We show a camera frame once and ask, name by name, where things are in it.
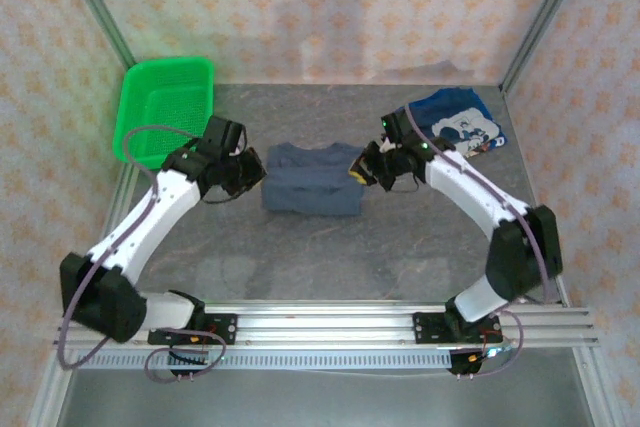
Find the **gray floor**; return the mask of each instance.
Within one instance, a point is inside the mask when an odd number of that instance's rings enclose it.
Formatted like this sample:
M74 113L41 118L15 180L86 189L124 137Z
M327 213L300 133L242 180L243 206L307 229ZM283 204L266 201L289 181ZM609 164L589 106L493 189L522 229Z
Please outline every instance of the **gray floor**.
M317 148L366 145L380 116L435 92L425 86L219 86L215 112L246 124L249 144L266 155L290 141ZM498 89L478 87L508 144L471 163L517 198L531 202L522 156ZM398 188L411 187L402 179ZM139 181L136 198L147 188ZM260 189L225 205L198 205L162 242L138 287L179 289L206 300L405 299L444 301L484 271L488 241L439 192L365 192L353 218L266 212Z
M525 350L495 377L221 370L172 387L77 371L62 426L589 427L570 349Z

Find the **black mounting bracket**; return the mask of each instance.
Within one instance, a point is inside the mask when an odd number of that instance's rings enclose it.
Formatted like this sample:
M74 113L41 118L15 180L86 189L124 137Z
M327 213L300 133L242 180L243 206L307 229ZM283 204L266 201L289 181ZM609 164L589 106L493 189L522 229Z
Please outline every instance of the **black mounting bracket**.
M236 343L236 334L238 330L237 314L204 314L201 317L201 323L196 330L211 332L219 335L227 345ZM168 345L175 346L202 346L202 345L218 345L218 342L210 337L199 337L185 334L174 334L163 330L154 330L149 332L147 338L149 345Z
M413 314L413 333L416 344L487 344L502 342L502 328L498 317L485 317L471 324L458 335L447 324L445 313L416 312Z

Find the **wall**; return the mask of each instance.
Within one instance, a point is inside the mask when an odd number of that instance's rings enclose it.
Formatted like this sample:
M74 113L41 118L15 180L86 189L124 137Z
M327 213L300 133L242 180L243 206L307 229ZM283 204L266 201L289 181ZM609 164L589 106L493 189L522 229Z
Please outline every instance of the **wall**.
M0 0L0 424L24 425L62 313L58 266L99 235L123 75L83 0Z
M509 110L566 282L595 307L629 425L640 419L640 9L565 0Z
M138 59L226 83L490 84L542 0L105 0Z

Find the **cable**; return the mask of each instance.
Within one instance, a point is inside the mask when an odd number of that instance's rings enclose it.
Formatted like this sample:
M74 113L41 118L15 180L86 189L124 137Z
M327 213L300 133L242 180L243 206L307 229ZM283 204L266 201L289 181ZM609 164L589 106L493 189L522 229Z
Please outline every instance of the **cable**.
M243 153L245 150L247 150L247 128L243 125L242 126L242 152Z
M207 332L204 330L200 331L200 330L183 330L183 329L169 329L169 328L160 329L160 330L162 330L163 332L169 332L172 334L197 335L200 337L205 336L220 342L220 345L222 346L222 350L220 350L220 354L218 354L218 357L216 358L216 360L214 360L207 367L205 367L202 370L199 370L195 374L191 372L189 374L189 380L193 380L196 377L201 377L211 372L211 370L216 365L218 365L222 361L222 359L224 359L224 354L227 352L227 343L224 341L222 337L220 337L217 334L214 334L213 332ZM156 349L153 352L151 352L147 357L147 360L145 360L144 362L144 373L146 374L149 380L152 380L153 382L157 382L158 384L173 384L174 382L180 382L183 377L182 375L178 375L177 377L159 377L153 372L153 370L149 367L149 364L151 363L151 359L156 354L159 354L162 352L169 352L169 353L173 353L174 355L176 354L176 352L179 352L181 354L201 354L202 353L202 351L199 349L176 349L174 347L160 347L159 349Z
M417 192L418 190L420 190L420 184L418 183L418 179L416 179L416 175L413 174L413 182L416 184L416 188L413 190L390 190L389 192L391 192L392 194L413 194L414 192Z
M486 355L486 353L487 353L486 348L487 348L487 343L488 343L488 340L489 340L487 334L502 335L503 338L505 338L505 339L507 339L509 341L508 337L506 335L504 335L502 332L498 331L498 330L484 330L484 331L482 331L482 338L484 339L483 342L482 342L482 355Z
M500 367L490 370L489 372L481 372L479 374L474 374L472 376L470 375L468 376L469 379L473 379L476 377L489 377L491 375L495 375L499 372L502 372L509 366L513 365L514 362L518 359L518 357L520 357L520 353L522 352L522 347L524 345L524 327L522 326L522 322L520 321L518 316L513 312L511 312L510 310L502 309L500 313L510 315L511 317L513 317L513 320L516 321L516 325L518 326L518 347L516 347L515 353L512 356L510 356L509 359L507 359L507 361L504 364L502 364Z
M172 350L169 351L169 357L179 362L184 362L185 364L202 365L202 366L207 365L207 363L204 360L195 360L195 359L190 359L188 357L182 357L181 355L176 354Z
M202 199L202 202L204 202L205 204L209 204L209 205L226 204L227 202L231 202L232 200L236 200L242 194L247 192L247 190L248 189L242 189L238 193L233 194L231 197L227 197L226 199L222 199L222 200L204 200L204 199Z
M144 222L144 220L149 216L149 214L151 213L151 211L153 210L153 208L156 205L156 199L158 198L158 179L156 178L156 176L153 174L153 172L151 172L150 169L148 169L147 167L145 167L144 165L142 165L141 163L139 163L134 157L133 155L131 155L131 152L129 151L129 142L131 140L131 138L136 135L139 132L143 132L143 131L147 131L147 130L162 130L162 131L166 131L166 132L173 132L176 134L180 134L183 135L185 137L188 137L190 139L196 139L197 137L189 132L186 132L184 130L180 130L180 129L176 129L173 127L169 127L167 125L145 125L142 127L137 127L131 131L129 131L127 133L127 135L125 135L123 141L122 141L122 147L123 147L123 152L124 152L124 156L127 158L127 160L131 163L131 165L133 165L134 167L136 167L137 169L140 170L140 172L142 172L144 175L147 176L147 178L149 179L149 182L151 184L151 196L149 197L149 202L147 202L147 205L145 206L145 208L143 209L143 211L140 213L140 215L138 216L137 219L135 219L131 225L129 227L127 227L125 229L125 231L120 234L114 241L113 243L107 248L107 250L105 250L105 252L100 255L93 263L93 265L91 266L91 268L88 270L88 272L86 273L86 275L84 276L84 278L82 279L82 281L80 282L80 285L78 285L78 288L76 289L76 291L74 292L73 296L71 297L71 301L69 302L69 305L67 306L67 309L62 317L62 324L60 326L60 336L58 338L58 349L57 349L57 357L58 357L58 362L60 363L60 366L62 367L63 370L71 370L71 369L76 369L78 367L80 367L81 365L85 364L87 361L89 361L103 346L104 344L107 343L107 341L109 340L109 337L105 337L104 339L102 339L100 342L98 342L98 344L83 358L81 358L80 360L74 362L74 363L69 363L67 362L67 360L64 357L64 351L67 345L67 334L69 333L69 324L71 322L71 318L73 317L73 313L76 310L76 307L78 306L78 302L80 301L80 298L82 297L82 295L84 294L85 290L87 289L89 283L91 282L91 280L93 279L93 276L96 274L96 272L98 271L98 269L100 268L100 266L109 258L109 256L111 256L111 254L113 252L115 252L115 250ZM218 357L218 359L213 362L211 365L209 365L207 368L203 369L202 371L198 372L197 374L192 375L191 377L198 377L200 375L202 375L202 373L206 373L209 372L218 362L220 362L220 360L222 359L222 356L224 355L224 353L226 352L226 343L224 342L224 339L222 339L220 336L213 334L211 332L206 332L206 331L193 331L193 330L180 330L180 329L169 329L169 328L165 328L165 329L160 329L166 332L174 332L174 333L178 333L178 334L187 334L187 335L198 335L198 336L207 336L210 337L214 340L217 340L218 342L220 342L222 344L222 354ZM150 362L151 357L153 357L156 353L158 352L164 352L164 351L169 351L169 352L183 352L183 353L194 353L190 350L187 349L173 349L173 348L162 348L162 349L157 349L154 350L153 352L151 352L151 354L149 354L149 357L147 358L147 361L145 362L145 372L148 372L148 364ZM170 383L170 382L166 382L167 379L162 379L160 377L157 377L155 375L150 375L149 373L147 373L147 377L149 377L151 380L155 380L158 381L160 383Z
M540 250L540 246L538 245L538 241L536 240L535 235L533 235L533 231L531 230L531 227L529 227L529 224L527 223L527 221L520 214L520 212L518 212L515 209L515 207L513 207L513 205L511 205L509 202L507 202L506 199L502 198L502 195L500 195L498 192L496 192L496 190L491 186L491 184L489 184L487 181L485 181L482 177L477 175L475 172L473 172L471 170L468 170L468 169L464 169L455 160L453 160L452 158L450 158L447 155L444 155L444 153L438 148L438 146L436 146L431 141L431 139L429 139L426 135L424 135L422 130L420 130L420 127L418 127L417 122L413 118L413 114L411 113L411 109L409 108L409 104L405 104L403 108L404 108L405 113L407 114L407 118L409 119L409 123L411 124L411 127L416 132L416 134L418 134L418 137L420 137L420 139L422 139L422 141L426 142L427 145L431 149L433 149L433 151L436 154L438 154L440 157L442 157L444 159L444 161L447 162L449 165L451 165L454 169L458 170L460 173L465 174L468 177L470 177L471 179L475 180L477 184L479 184L489 194L491 194L491 196L493 196L498 202L500 202L500 204L503 206L503 208L508 210L518 220L518 223L522 226L522 229L524 230L524 232L525 232L525 234L527 236L527 239L529 239L529 245L533 249L533 255L535 256L536 261L538 263L538 270L540 271L540 279L542 280L542 290L543 290L543 293L544 293L544 303L548 303L549 302L549 296L550 296L549 276L547 274L547 269L546 269L546 266L545 266L545 263L544 263L544 258L542 256L542 251Z

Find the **gray table surface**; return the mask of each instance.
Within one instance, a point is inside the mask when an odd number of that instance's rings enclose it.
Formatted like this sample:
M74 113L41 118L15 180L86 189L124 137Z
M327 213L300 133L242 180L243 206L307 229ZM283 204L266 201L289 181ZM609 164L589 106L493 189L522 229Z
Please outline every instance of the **gray table surface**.
M319 148L335 141L366 145L380 116L435 86L226 85L215 112L247 126L249 144L292 142ZM475 87L508 143L471 163L505 191L532 202L522 156L495 87ZM413 186L402 179L397 188ZM148 187L141 178L134 201ZM205 300L444 301L484 272L488 241L443 194L422 185L411 194L366 189L361 216L267 212L260 189L228 204L199 204L153 254L143 291L178 289Z

